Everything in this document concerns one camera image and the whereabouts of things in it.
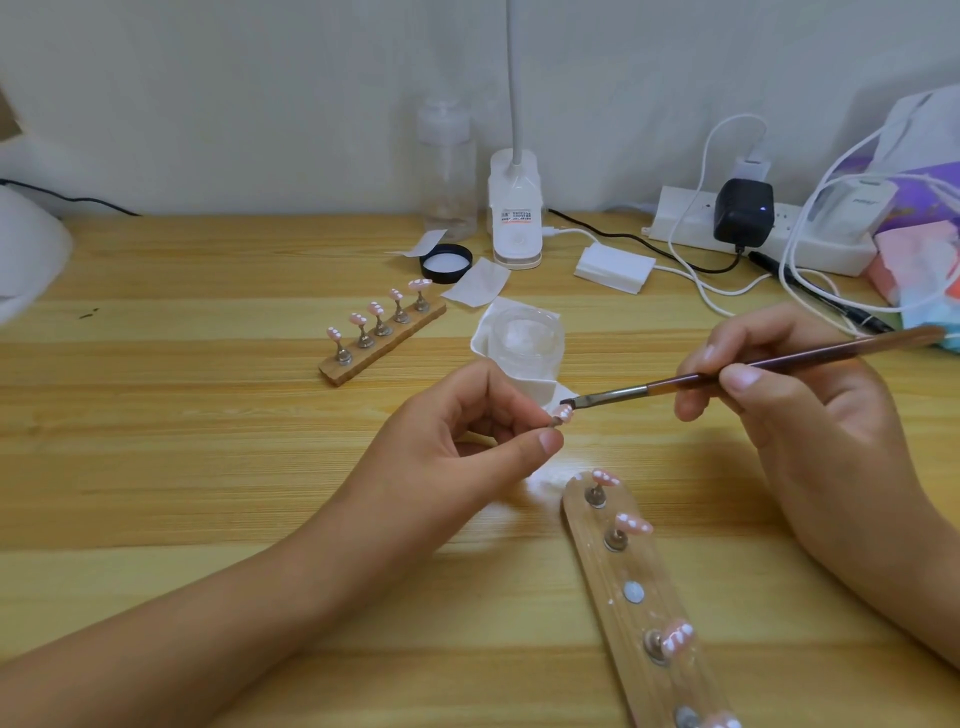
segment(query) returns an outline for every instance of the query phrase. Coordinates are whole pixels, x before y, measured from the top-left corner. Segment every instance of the wooden table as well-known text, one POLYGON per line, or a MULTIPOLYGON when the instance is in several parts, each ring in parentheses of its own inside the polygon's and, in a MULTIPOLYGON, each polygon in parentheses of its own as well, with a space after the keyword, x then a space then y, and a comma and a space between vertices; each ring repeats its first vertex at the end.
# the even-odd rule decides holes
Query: wooden table
MULTIPOLYGON (((346 327, 351 310, 418 274, 415 261, 387 255, 413 244, 416 219, 69 226, 77 250, 66 271, 0 329, 0 659, 288 533, 403 400, 470 360, 480 316, 451 304, 334 390, 317 377, 331 351, 324 329, 346 327)), ((587 244, 547 240, 542 265, 514 272, 504 295, 563 315, 561 380, 576 392, 671 373, 716 317, 678 277, 655 273, 636 297, 575 279, 587 244)), ((490 253, 485 234, 469 245, 490 253)), ((722 259, 710 255, 691 253, 722 259)), ((744 265, 723 281, 739 287, 754 274, 744 265)), ((783 297, 766 281, 727 303, 783 297)), ((874 362, 925 486, 960 521, 960 360, 896 352, 874 362)), ((524 489, 217 725, 626 725, 558 519, 560 487, 593 466, 620 474, 656 525, 745 725, 960 724, 957 674, 804 556, 725 408, 683 425, 668 398, 627 403, 584 413, 564 433, 564 451, 524 489)))

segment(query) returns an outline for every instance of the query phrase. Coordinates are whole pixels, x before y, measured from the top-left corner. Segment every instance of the plastic bottle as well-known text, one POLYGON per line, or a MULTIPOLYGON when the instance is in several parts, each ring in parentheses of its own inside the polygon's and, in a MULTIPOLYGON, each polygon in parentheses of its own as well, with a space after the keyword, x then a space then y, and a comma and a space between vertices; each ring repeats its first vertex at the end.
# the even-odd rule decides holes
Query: plastic bottle
POLYGON ((477 230, 476 142, 467 108, 428 99, 417 112, 420 210, 426 230, 456 242, 477 230))

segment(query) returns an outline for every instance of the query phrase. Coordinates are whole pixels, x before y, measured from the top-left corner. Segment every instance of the black charger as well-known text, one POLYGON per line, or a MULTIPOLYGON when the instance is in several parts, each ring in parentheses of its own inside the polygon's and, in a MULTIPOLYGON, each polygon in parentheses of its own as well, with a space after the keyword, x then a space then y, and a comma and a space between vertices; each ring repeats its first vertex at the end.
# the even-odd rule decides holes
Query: black charger
POLYGON ((759 248, 774 228, 774 188, 756 180, 727 180, 713 209, 713 237, 738 251, 759 248))

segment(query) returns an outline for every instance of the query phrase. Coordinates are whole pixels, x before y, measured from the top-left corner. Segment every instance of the power strip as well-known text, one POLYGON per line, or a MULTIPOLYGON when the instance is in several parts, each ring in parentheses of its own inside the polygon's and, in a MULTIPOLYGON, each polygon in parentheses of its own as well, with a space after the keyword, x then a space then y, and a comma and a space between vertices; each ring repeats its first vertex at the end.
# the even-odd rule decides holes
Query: power strip
MULTIPOLYGON (((664 187, 660 191, 657 216, 643 234, 652 240, 666 241, 670 231, 684 210, 694 200, 694 190, 680 187, 664 187)), ((700 192, 684 220, 674 232, 675 245, 690 248, 703 248, 709 251, 735 253, 733 245, 721 243, 713 237, 713 209, 716 194, 700 192)), ((783 258, 786 240, 797 224, 800 208, 796 205, 774 204, 774 228, 770 236, 759 248, 763 253, 776 260, 783 258)), ((836 273, 841 276, 859 276, 876 257, 876 245, 873 237, 865 232, 855 243, 833 243, 814 235, 804 233, 797 245, 797 265, 812 268, 824 273, 836 273)))

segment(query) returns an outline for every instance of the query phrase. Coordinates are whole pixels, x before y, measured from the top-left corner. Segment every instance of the black cable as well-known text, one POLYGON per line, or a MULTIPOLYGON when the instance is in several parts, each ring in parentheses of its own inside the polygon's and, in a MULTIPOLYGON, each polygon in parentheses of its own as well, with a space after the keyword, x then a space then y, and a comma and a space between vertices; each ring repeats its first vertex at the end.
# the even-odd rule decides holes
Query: black cable
MULTIPOLYGON (((577 220, 575 217, 570 217, 569 215, 563 212, 560 212, 557 209, 553 209, 552 207, 548 207, 547 212, 552 212, 557 217, 562 217, 568 223, 573 223, 574 225, 579 225, 581 228, 586 228, 587 230, 592 232, 594 235, 600 235, 600 237, 627 237, 627 238, 630 238, 631 240, 635 240, 641 245, 645 245, 647 248, 649 248, 650 250, 652 250, 654 253, 658 255, 663 255, 664 257, 668 257, 671 260, 673 260, 675 263, 680 262, 679 260, 677 260, 677 257, 675 255, 671 255, 667 251, 662 251, 660 248, 658 248, 656 245, 651 243, 649 240, 644 240, 642 237, 640 237, 639 235, 634 235, 632 232, 603 232, 595 228, 593 225, 589 225, 588 223, 585 223, 583 220, 577 220)), ((716 270, 711 270, 710 268, 701 268, 699 265, 694 265, 689 261, 687 261, 686 264, 690 266, 693 270, 695 270, 697 273, 707 273, 707 274, 716 275, 720 273, 729 273, 731 270, 736 268, 737 264, 740 262, 740 259, 742 257, 743 257, 743 249, 737 248, 736 256, 733 258, 733 263, 728 265, 726 268, 718 268, 716 270)))
POLYGON ((37 187, 34 184, 27 184, 26 182, 18 182, 17 180, 4 180, 0 178, 0 185, 6 186, 8 184, 13 184, 17 187, 24 187, 26 189, 32 189, 34 192, 42 192, 45 195, 51 195, 60 200, 63 200, 67 203, 95 203, 96 205, 103 205, 104 207, 110 207, 115 209, 117 212, 123 212, 125 215, 130 215, 131 217, 140 217, 139 212, 132 212, 131 210, 126 209, 125 207, 120 207, 114 203, 109 203, 106 200, 98 200, 95 197, 66 197, 61 195, 59 192, 54 192, 52 189, 46 189, 45 187, 37 187))

